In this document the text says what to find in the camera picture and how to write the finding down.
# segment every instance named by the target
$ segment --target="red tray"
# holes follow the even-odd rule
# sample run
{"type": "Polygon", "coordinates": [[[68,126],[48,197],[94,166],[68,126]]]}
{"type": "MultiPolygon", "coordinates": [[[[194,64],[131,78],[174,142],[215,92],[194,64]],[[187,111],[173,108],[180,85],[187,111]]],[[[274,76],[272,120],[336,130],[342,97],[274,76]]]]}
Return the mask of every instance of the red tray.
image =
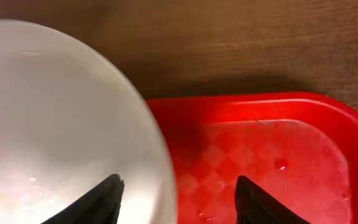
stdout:
{"type": "Polygon", "coordinates": [[[148,100],[171,153],[178,223],[236,223],[246,175],[310,223],[358,224],[358,112],[322,95],[148,100]]]}

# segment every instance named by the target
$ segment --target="checkered pattern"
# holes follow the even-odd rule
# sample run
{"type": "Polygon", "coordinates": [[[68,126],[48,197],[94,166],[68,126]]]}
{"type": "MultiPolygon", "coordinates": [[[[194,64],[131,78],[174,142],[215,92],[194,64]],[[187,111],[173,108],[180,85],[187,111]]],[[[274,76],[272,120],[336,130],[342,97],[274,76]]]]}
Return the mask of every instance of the checkered pattern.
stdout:
{"type": "Polygon", "coordinates": [[[179,224],[236,223],[238,175],[311,223],[350,223],[345,160],[307,124],[223,123],[163,132],[177,177],[179,224]]]}

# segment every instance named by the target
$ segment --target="red plastic basket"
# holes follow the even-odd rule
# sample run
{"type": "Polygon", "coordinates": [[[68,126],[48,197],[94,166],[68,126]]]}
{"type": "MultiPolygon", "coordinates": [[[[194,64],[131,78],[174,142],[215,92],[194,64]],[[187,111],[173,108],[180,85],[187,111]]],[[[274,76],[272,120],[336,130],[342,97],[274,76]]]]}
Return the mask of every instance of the red plastic basket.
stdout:
{"type": "Polygon", "coordinates": [[[171,153],[178,222],[235,223],[246,175],[311,223],[358,224],[358,112],[322,95],[147,101],[171,153]]]}

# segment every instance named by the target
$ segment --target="plate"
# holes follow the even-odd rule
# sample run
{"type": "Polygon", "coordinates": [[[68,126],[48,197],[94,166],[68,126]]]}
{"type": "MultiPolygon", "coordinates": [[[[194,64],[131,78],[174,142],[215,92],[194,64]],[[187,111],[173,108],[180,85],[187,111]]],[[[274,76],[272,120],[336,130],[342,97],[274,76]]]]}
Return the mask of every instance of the plate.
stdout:
{"type": "Polygon", "coordinates": [[[66,34],[0,20],[0,223],[41,223],[112,173],[118,223],[176,223],[169,153],[126,77],[66,34]]]}

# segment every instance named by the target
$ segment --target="white dish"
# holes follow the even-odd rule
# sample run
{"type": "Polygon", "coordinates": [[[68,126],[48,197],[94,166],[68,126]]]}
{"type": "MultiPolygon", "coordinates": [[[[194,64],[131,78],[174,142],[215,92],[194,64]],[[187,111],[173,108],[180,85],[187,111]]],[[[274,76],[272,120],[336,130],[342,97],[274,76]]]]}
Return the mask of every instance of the white dish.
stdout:
{"type": "Polygon", "coordinates": [[[113,173],[118,223],[176,223],[169,154],[129,81],[66,34],[0,20],[0,223],[41,223],[113,173]]]}

